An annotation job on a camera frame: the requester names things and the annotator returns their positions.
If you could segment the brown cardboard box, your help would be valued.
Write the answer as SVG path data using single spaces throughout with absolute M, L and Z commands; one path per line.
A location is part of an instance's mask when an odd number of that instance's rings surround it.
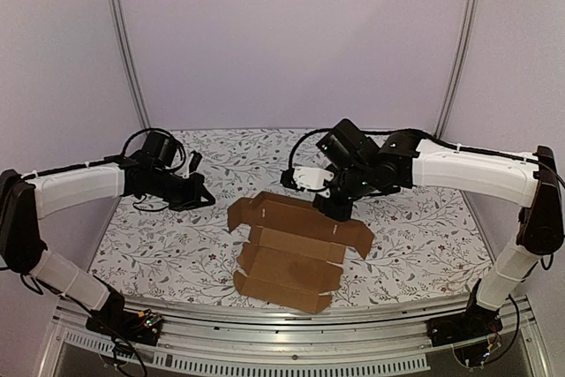
M 337 222 L 310 202 L 271 192 L 240 198 L 228 208 L 228 231 L 250 227 L 233 274 L 237 292 L 304 313 L 328 308 L 340 288 L 348 247 L 361 259 L 374 234 L 361 221 Z

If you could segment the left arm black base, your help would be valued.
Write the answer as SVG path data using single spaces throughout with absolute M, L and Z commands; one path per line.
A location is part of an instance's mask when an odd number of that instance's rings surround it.
M 122 336 L 129 342 L 156 346 L 163 317 L 151 309 L 129 312 L 122 294 L 112 290 L 100 311 L 91 311 L 86 329 L 105 336 Z

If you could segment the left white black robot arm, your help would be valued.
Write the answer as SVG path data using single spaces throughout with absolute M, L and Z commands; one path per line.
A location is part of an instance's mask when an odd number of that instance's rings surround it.
M 1 175 L 1 258 L 6 268 L 97 312 L 98 323 L 112 336 L 124 336 L 132 326 L 129 313 L 121 309 L 122 295 L 49 249 L 41 239 L 40 220 L 92 201 L 128 196 L 157 198 L 174 212 L 215 204 L 197 171 L 200 153 L 186 152 L 164 129 L 148 128 L 132 136 L 145 138 L 132 154 L 123 147 L 97 161 L 27 174 L 5 170 Z

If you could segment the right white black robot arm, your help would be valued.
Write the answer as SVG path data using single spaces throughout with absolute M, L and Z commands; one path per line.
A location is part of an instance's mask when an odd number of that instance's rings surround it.
M 354 201 L 398 189 L 440 187 L 473 192 L 518 205 L 519 231 L 507 243 L 475 290 L 456 330 L 474 338 L 504 299 L 545 256 L 564 243 L 561 179 L 550 148 L 504 153 L 450 144 L 420 130 L 398 130 L 382 145 L 345 118 L 317 144 L 329 160 L 325 169 L 298 171 L 297 183 L 316 192 L 318 208 L 337 221 L 350 218 Z

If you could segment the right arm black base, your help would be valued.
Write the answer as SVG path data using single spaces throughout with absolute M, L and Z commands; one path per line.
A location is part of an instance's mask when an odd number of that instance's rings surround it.
M 502 330 L 500 309 L 490 310 L 478 304 L 478 280 L 463 312 L 444 315 L 426 321 L 426 335 L 433 347 L 460 343 Z

